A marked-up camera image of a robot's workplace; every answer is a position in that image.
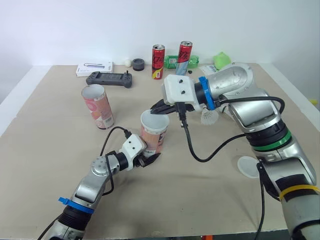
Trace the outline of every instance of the black game controller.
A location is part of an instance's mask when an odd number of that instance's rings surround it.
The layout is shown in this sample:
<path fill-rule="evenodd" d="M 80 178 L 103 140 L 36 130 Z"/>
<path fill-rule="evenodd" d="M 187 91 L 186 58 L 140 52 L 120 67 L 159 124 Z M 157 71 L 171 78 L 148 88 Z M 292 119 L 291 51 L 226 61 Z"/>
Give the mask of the black game controller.
<path fill-rule="evenodd" d="M 88 85 L 114 85 L 130 88 L 132 86 L 132 75 L 126 71 L 125 73 L 103 73 L 95 71 L 85 80 Z"/>

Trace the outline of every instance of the white egg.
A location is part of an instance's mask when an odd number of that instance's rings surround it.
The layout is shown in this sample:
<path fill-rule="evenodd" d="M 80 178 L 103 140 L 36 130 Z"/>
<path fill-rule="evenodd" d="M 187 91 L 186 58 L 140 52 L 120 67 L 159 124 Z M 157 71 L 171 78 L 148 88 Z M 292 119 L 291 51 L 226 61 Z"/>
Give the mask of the white egg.
<path fill-rule="evenodd" d="M 124 65 L 125 65 L 126 67 L 130 68 L 130 67 L 131 67 L 131 60 L 130 60 L 130 59 L 124 60 Z"/>

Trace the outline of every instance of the small white box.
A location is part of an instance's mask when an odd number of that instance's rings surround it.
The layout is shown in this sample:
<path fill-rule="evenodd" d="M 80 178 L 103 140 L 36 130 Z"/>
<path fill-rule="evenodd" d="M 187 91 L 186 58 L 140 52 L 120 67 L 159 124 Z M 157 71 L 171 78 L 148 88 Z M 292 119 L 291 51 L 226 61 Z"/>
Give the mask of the small white box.
<path fill-rule="evenodd" d="M 78 65 L 75 74 L 78 77 L 87 77 L 93 72 L 112 73 L 113 68 L 112 61 L 107 63 L 81 63 Z"/>

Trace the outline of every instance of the white lid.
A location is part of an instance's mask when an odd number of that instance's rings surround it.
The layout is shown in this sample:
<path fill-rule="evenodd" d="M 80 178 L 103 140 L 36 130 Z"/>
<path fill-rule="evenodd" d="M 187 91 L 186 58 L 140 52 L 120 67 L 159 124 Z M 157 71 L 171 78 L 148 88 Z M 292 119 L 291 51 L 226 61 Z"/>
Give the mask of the white lid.
<path fill-rule="evenodd" d="M 170 122 L 167 115 L 151 114 L 150 109 L 141 114 L 140 120 L 144 128 L 155 133 L 166 130 Z"/>
<path fill-rule="evenodd" d="M 248 178 L 256 179 L 259 177 L 257 169 L 258 160 L 251 156 L 242 156 L 238 160 L 238 169 Z"/>
<path fill-rule="evenodd" d="M 99 84 L 85 86 L 81 92 L 82 97 L 86 99 L 96 99 L 104 94 L 105 88 Z"/>

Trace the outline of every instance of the green bottle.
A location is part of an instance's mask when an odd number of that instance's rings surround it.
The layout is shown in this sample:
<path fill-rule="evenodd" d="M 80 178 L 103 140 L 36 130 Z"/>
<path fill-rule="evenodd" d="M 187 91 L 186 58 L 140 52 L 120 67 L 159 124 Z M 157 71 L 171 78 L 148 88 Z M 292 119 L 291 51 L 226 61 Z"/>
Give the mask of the green bottle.
<path fill-rule="evenodd" d="M 177 67 L 178 55 L 167 55 L 164 57 L 164 67 L 167 69 L 175 69 Z M 191 55 L 188 62 L 188 69 L 198 67 L 199 57 Z"/>

